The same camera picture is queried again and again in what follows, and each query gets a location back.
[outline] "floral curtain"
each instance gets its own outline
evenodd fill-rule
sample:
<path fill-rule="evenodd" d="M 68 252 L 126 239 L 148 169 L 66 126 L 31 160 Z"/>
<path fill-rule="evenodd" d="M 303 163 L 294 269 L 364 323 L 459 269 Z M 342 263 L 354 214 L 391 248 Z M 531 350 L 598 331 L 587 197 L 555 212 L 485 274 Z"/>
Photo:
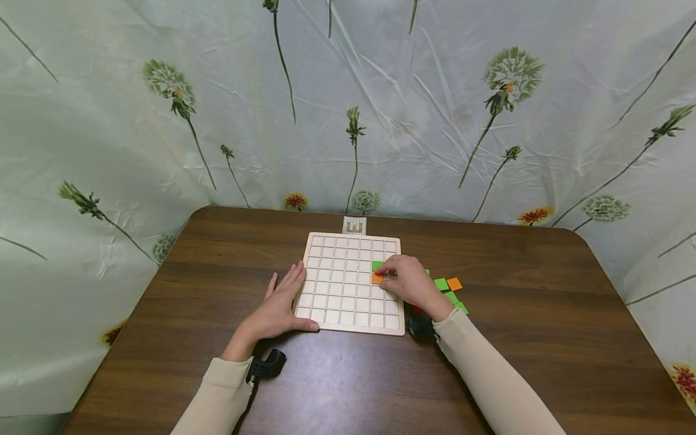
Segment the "floral curtain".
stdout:
<path fill-rule="evenodd" d="M 209 203 L 567 228 L 696 407 L 695 24 L 686 0 L 4 1 L 0 417 L 74 406 Z"/>

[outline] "orange tile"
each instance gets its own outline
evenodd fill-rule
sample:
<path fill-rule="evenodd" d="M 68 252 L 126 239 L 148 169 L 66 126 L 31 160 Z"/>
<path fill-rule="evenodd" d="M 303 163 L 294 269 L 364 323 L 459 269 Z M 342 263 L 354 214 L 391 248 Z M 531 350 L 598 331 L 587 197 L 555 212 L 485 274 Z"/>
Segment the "orange tile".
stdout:
<path fill-rule="evenodd" d="M 450 290 L 452 290 L 453 292 L 462 289 L 461 283 L 459 282 L 458 278 L 448 279 L 447 284 L 450 286 Z"/>

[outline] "wooden table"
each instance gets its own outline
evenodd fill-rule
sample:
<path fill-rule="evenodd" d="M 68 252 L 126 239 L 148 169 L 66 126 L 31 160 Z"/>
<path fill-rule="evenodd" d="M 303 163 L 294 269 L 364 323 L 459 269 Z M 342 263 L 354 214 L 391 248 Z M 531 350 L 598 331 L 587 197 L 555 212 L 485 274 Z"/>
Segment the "wooden table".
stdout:
<path fill-rule="evenodd" d="M 367 218 L 458 295 L 569 435 L 693 434 L 696 420 L 587 244 L 551 228 Z M 311 231 L 342 216 L 196 212 L 81 398 L 63 435 L 166 435 L 211 358 Z M 265 343 L 287 355 L 239 434 L 490 434 L 434 344 L 322 331 Z"/>

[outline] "dandelion print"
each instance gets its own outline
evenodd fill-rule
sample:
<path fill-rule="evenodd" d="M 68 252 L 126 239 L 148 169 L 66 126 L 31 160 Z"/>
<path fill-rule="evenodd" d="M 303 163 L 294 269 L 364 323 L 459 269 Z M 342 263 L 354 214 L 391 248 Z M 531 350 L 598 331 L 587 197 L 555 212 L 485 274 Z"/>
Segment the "dandelion print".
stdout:
<path fill-rule="evenodd" d="M 210 173 L 208 163 L 205 161 L 203 151 L 200 149 L 196 129 L 193 128 L 193 123 L 191 123 L 191 114 L 196 112 L 193 108 L 196 99 L 193 96 L 193 88 L 186 80 L 186 77 L 174 66 L 163 61 L 152 59 L 145 62 L 143 66 L 143 78 L 152 92 L 167 100 L 171 98 L 171 111 L 184 118 L 189 124 L 189 129 L 191 129 L 193 139 L 196 142 L 200 159 L 203 160 L 205 169 L 208 171 L 208 177 L 210 177 L 210 182 L 213 184 L 213 189 L 217 190 L 213 175 Z"/>
<path fill-rule="evenodd" d="M 120 334 L 121 329 L 123 329 L 123 325 L 126 324 L 126 320 L 122 321 L 115 327 L 109 329 L 108 332 L 104 333 L 101 338 L 101 342 L 104 343 L 106 346 L 111 347 L 113 342 L 116 341 L 116 337 L 118 337 L 118 334 Z"/>
<path fill-rule="evenodd" d="M 2 240 L 3 242 L 8 242 L 9 244 L 15 245 L 15 246 L 17 246 L 17 247 L 19 247 L 19 248 L 22 248 L 22 249 L 24 249 L 25 251 L 31 252 L 32 254 L 37 255 L 38 257 L 43 258 L 44 260 L 48 260 L 48 258 L 44 257 L 43 255 L 39 254 L 38 252 L 34 251 L 32 248 L 29 248 L 29 247 L 26 246 L 26 245 L 23 245 L 23 244 L 21 244 L 21 243 L 15 242 L 14 240 L 6 239 L 5 237 L 0 237 L 0 240 Z"/>
<path fill-rule="evenodd" d="M 505 166 L 505 164 L 510 160 L 517 160 L 517 156 L 520 155 L 520 152 L 522 152 L 522 148 L 519 145 L 514 146 L 509 150 L 505 151 L 505 155 L 503 156 L 505 160 L 503 160 L 503 162 L 500 164 L 496 173 L 493 174 L 493 178 L 491 178 L 491 184 L 488 185 L 488 189 L 486 189 L 486 194 L 483 196 L 483 201 L 481 201 L 481 205 L 479 206 L 479 209 L 476 212 L 476 216 L 474 216 L 474 219 L 471 219 L 472 222 L 476 222 L 476 218 L 478 217 L 479 213 L 481 213 L 481 209 L 483 209 L 483 204 L 486 203 L 488 193 L 491 191 L 491 187 L 493 187 L 493 182 L 496 180 L 496 177 L 498 176 L 500 170 L 503 169 L 503 166 Z"/>
<path fill-rule="evenodd" d="M 361 190 L 353 197 L 353 207 L 360 210 L 363 215 L 373 212 L 379 207 L 379 193 Z"/>
<path fill-rule="evenodd" d="M 558 219 L 555 220 L 553 224 L 551 224 L 552 227 L 556 226 L 557 223 L 560 222 L 561 219 L 563 219 L 572 209 L 575 207 L 579 206 L 582 204 L 586 199 L 588 199 L 590 196 L 596 194 L 600 190 L 604 189 L 607 187 L 609 184 L 614 182 L 618 177 L 621 177 L 625 172 L 634 165 L 635 162 L 638 161 L 639 158 L 645 154 L 646 151 L 650 149 L 652 145 L 655 144 L 658 140 L 660 140 L 663 136 L 668 136 L 668 137 L 675 137 L 676 132 L 683 130 L 683 128 L 677 127 L 677 124 L 689 116 L 691 112 L 693 111 L 694 107 L 696 107 L 696 104 L 692 104 L 690 106 L 682 106 L 682 107 L 677 107 L 675 110 L 673 110 L 670 113 L 670 119 L 667 120 L 664 124 L 662 124 L 660 127 L 655 127 L 651 130 L 652 136 L 648 138 L 648 140 L 645 142 L 645 146 L 643 146 L 643 149 L 638 153 L 638 155 L 635 157 L 635 159 L 631 160 L 631 162 L 626 165 L 625 168 L 621 170 L 618 174 L 614 175 L 609 181 L 606 183 L 602 184 L 600 187 L 596 188 L 595 190 L 592 191 L 592 193 L 582 197 L 577 203 L 573 204 L 572 207 L 570 207 L 564 214 L 561 214 Z"/>
<path fill-rule="evenodd" d="M 227 166 L 230 168 L 230 172 L 232 173 L 232 178 L 235 179 L 235 184 L 237 185 L 237 188 L 239 189 L 239 192 L 242 194 L 242 198 L 244 198 L 244 202 L 246 203 L 247 208 L 249 207 L 249 202 L 246 200 L 246 195 L 244 195 L 244 192 L 242 191 L 242 187 L 239 185 L 239 182 L 237 181 L 237 177 L 235 177 L 235 172 L 232 170 L 232 165 L 230 165 L 230 157 L 233 159 L 235 158 L 235 155 L 232 153 L 232 150 L 230 148 L 227 148 L 224 145 L 220 145 L 220 151 L 225 155 L 225 158 L 227 158 Z"/>
<path fill-rule="evenodd" d="M 10 27 L 10 25 L 7 23 L 7 21 L 5 21 L 5 19 L 4 19 L 3 17 L 0 17 L 0 22 L 1 22 L 2 24 L 5 24 L 5 27 L 7 27 L 7 29 L 10 31 L 10 33 L 12 34 L 12 36 L 14 36 L 15 39 L 18 40 L 19 43 L 22 44 L 22 45 L 24 46 L 24 48 L 26 48 L 26 50 L 29 52 L 29 54 L 30 54 L 34 59 L 36 59 L 36 61 L 39 62 L 39 63 L 41 64 L 41 66 L 43 66 L 44 70 L 46 70 L 46 72 L 48 72 L 48 73 L 51 75 L 51 77 L 53 77 L 53 80 L 55 80 L 56 83 L 60 83 L 60 82 L 58 81 L 58 79 L 56 78 L 56 76 L 53 74 L 53 72 L 51 72 L 51 70 L 48 69 L 48 67 L 46 66 L 46 64 L 43 63 L 43 61 L 42 61 L 41 59 L 39 59 L 39 56 L 36 56 L 36 53 L 34 53 L 34 51 L 29 47 L 29 45 L 28 45 L 23 39 L 21 39 L 21 38 L 19 37 L 19 35 L 17 35 L 17 33 L 12 29 L 12 27 Z"/>
<path fill-rule="evenodd" d="M 630 204 L 623 203 L 611 195 L 600 195 L 590 198 L 583 207 L 583 211 L 589 217 L 573 231 L 577 231 L 591 221 L 614 222 L 628 216 Z"/>
<path fill-rule="evenodd" d="M 350 186 L 350 193 L 348 193 L 348 202 L 346 202 L 345 214 L 348 214 L 348 206 L 350 205 L 350 197 L 353 196 L 353 188 L 355 187 L 355 180 L 358 179 L 358 136 L 365 136 L 363 131 L 364 127 L 358 127 L 358 119 L 360 118 L 360 111 L 358 107 L 351 107 L 346 111 L 346 116 L 348 117 L 348 128 L 346 128 L 346 133 L 350 136 L 350 142 L 353 145 L 353 152 L 355 155 L 355 175 L 353 176 L 353 184 Z"/>
<path fill-rule="evenodd" d="M 290 75 L 287 73 L 287 66 L 285 66 L 285 58 L 283 57 L 283 50 L 280 48 L 280 38 L 278 37 L 278 2 L 280 0 L 263 0 L 263 7 L 268 9 L 270 13 L 273 14 L 273 29 L 276 32 L 276 44 L 278 45 L 278 54 L 280 54 L 280 63 L 283 64 L 283 71 L 285 71 L 285 78 L 287 79 L 287 87 L 290 89 L 290 105 L 292 106 L 292 120 L 297 124 L 297 117 L 295 116 L 295 101 L 292 97 L 292 83 L 290 83 Z"/>
<path fill-rule="evenodd" d="M 82 194 L 82 192 L 80 192 L 80 190 L 78 190 L 78 188 L 75 187 L 74 184 L 70 184 L 70 183 L 68 183 L 67 181 L 63 180 L 63 184 L 62 184 L 61 187 L 58 189 L 58 195 L 59 195 L 61 198 L 64 198 L 64 199 L 67 199 L 67 200 L 71 200 L 72 202 L 74 202 L 75 205 L 78 207 L 79 213 L 80 213 L 80 214 L 87 214 L 87 213 L 89 213 L 89 214 L 92 215 L 92 217 L 95 217 L 95 218 L 99 219 L 100 221 L 106 221 L 106 222 L 110 223 L 114 228 L 116 228 L 117 230 L 121 231 L 121 233 L 122 233 L 124 236 L 126 236 L 126 237 L 128 238 L 128 240 L 130 240 L 131 243 L 133 243 L 133 245 L 135 245 L 135 247 L 136 247 L 138 250 L 140 250 L 140 252 L 142 252 L 143 254 L 145 254 L 145 257 L 147 257 L 151 262 L 153 262 L 153 263 L 155 263 L 155 264 L 157 264 L 157 265 L 159 266 L 159 263 L 157 263 L 156 261 L 154 261 L 154 260 L 152 259 L 152 257 L 150 257 L 150 256 L 148 255 L 148 253 L 146 253 L 146 252 L 135 242 L 135 240 L 133 240 L 133 238 L 130 237 L 130 235 L 129 235 L 127 232 L 125 232 L 125 231 L 123 230 L 123 228 L 121 228 L 120 226 L 118 226 L 117 223 L 115 223 L 114 221 L 112 221 L 111 219 L 109 219 L 108 216 L 107 216 L 106 214 L 104 214 L 104 213 L 99 209 L 99 207 L 97 206 L 97 204 L 99 203 L 99 198 L 94 198 L 94 197 L 93 197 L 93 196 L 94 196 L 94 192 L 90 193 L 90 194 L 89 194 L 89 197 L 88 197 L 88 196 L 85 196 L 85 195 Z"/>
<path fill-rule="evenodd" d="M 520 225 L 533 226 L 535 223 L 544 222 L 553 214 L 553 207 L 539 207 L 524 212 L 517 218 Z"/>
<path fill-rule="evenodd" d="M 159 239 L 157 239 L 155 245 L 152 247 L 152 256 L 159 264 L 164 262 L 167 254 L 169 254 L 172 246 L 174 246 L 174 242 L 176 242 L 176 237 L 172 236 L 171 234 L 163 234 L 159 236 Z"/>
<path fill-rule="evenodd" d="M 628 113 L 631 111 L 631 109 L 633 108 L 633 106 L 635 106 L 635 103 L 637 103 L 638 100 L 640 100 L 641 98 L 643 98 L 643 95 L 645 95 L 645 93 L 650 89 L 650 87 L 653 85 L 653 83 L 655 83 L 655 80 L 657 80 L 658 76 L 660 75 L 660 73 L 662 72 L 662 70 L 665 68 L 665 66 L 667 65 L 667 63 L 668 63 L 669 61 L 672 60 L 672 58 L 674 57 L 674 54 L 675 54 L 675 53 L 677 52 L 677 50 L 681 47 L 682 42 L 684 42 L 684 40 L 686 39 L 686 37 L 689 36 L 689 33 L 691 33 L 691 31 L 694 29 L 694 26 L 696 26 L 696 21 L 694 21 L 693 23 L 691 23 L 691 25 L 690 25 L 689 28 L 687 29 L 686 33 L 685 33 L 685 34 L 681 37 L 681 39 L 679 40 L 679 43 L 677 44 L 677 46 L 672 50 L 672 53 L 670 53 L 670 55 L 667 56 L 667 60 L 662 64 L 662 66 L 659 67 L 659 69 L 657 70 L 657 72 L 656 72 L 655 75 L 653 76 L 652 80 L 651 80 L 650 83 L 648 84 L 647 88 L 645 88 L 645 89 L 640 93 L 640 95 L 638 96 L 638 98 L 636 98 L 636 99 L 631 103 L 631 105 L 628 106 L 628 108 L 626 109 L 626 111 L 624 112 L 624 114 L 621 115 L 621 118 L 619 118 L 619 120 L 618 120 L 614 125 L 612 125 L 612 128 L 616 127 L 616 126 L 619 124 L 619 122 L 621 122 L 621 121 L 626 117 L 626 115 L 628 115 Z"/>
<path fill-rule="evenodd" d="M 674 385 L 691 407 L 696 407 L 696 371 L 689 364 L 674 363 L 670 371 Z"/>
<path fill-rule="evenodd" d="M 517 47 L 510 47 L 496 54 L 486 68 L 484 79 L 488 86 L 496 90 L 496 93 L 486 100 L 486 109 L 489 110 L 491 117 L 488 125 L 481 133 L 474 151 L 471 152 L 466 163 L 466 169 L 461 176 L 459 188 L 461 188 L 469 172 L 469 167 L 474 155 L 481 146 L 483 138 L 488 133 L 493 120 L 500 115 L 503 110 L 513 111 L 516 104 L 532 96 L 538 85 L 541 83 L 541 71 L 544 65 L 539 63 L 539 59 L 520 50 Z"/>
<path fill-rule="evenodd" d="M 308 205 L 309 200 L 302 193 L 294 192 L 285 197 L 285 208 L 292 208 L 301 212 Z"/>

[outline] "green tile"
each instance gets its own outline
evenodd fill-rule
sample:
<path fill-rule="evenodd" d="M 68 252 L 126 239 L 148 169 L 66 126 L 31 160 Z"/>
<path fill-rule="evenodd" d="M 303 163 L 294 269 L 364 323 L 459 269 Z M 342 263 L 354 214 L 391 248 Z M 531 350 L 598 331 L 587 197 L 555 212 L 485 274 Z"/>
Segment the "green tile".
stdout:
<path fill-rule="evenodd" d="M 469 313 L 469 310 L 466 309 L 466 307 L 464 306 L 464 304 L 462 302 L 457 302 L 454 306 L 455 306 L 455 308 L 459 308 L 462 311 L 464 311 L 464 314 Z"/>
<path fill-rule="evenodd" d="M 440 290 L 449 290 L 450 289 L 450 286 L 447 285 L 447 280 L 444 278 L 437 278 L 435 280 L 435 285 Z"/>
<path fill-rule="evenodd" d="M 446 292 L 443 294 L 452 302 L 452 304 L 456 304 L 459 302 L 459 300 L 457 299 L 457 295 L 454 294 L 454 292 Z"/>

